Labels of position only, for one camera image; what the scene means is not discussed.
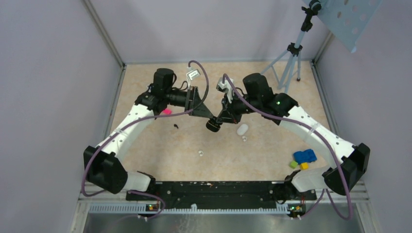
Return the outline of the black charging case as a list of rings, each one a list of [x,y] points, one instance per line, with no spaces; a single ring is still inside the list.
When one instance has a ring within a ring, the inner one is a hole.
[[[210,118],[206,123],[206,128],[213,133],[217,133],[221,128],[221,123],[218,123],[214,118]]]

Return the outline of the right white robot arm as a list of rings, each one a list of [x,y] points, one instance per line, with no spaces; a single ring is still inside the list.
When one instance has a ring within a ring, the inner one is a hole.
[[[242,115],[258,113],[265,119],[296,134],[328,163],[327,166],[300,170],[290,175],[285,194],[298,200],[304,192],[329,189],[347,195],[367,171],[370,148],[355,145],[337,136],[312,118],[286,93],[275,94],[265,76],[252,73],[243,79],[246,94],[241,95],[233,80],[224,74],[217,90],[224,93],[219,123],[239,123]]]

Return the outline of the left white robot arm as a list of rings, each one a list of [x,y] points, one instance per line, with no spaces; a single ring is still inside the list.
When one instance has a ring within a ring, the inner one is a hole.
[[[156,70],[153,82],[137,97],[118,127],[104,141],[85,149],[83,183],[90,182],[112,194],[136,190],[143,200],[154,198],[156,188],[152,185],[153,177],[139,171],[127,171],[122,165],[134,141],[155,119],[167,117],[162,112],[168,105],[183,107],[183,115],[194,116],[196,111],[200,111],[200,117],[213,116],[204,105],[207,89],[201,97],[198,87],[190,86],[189,77],[186,80],[187,89],[174,87],[176,80],[173,70]]]

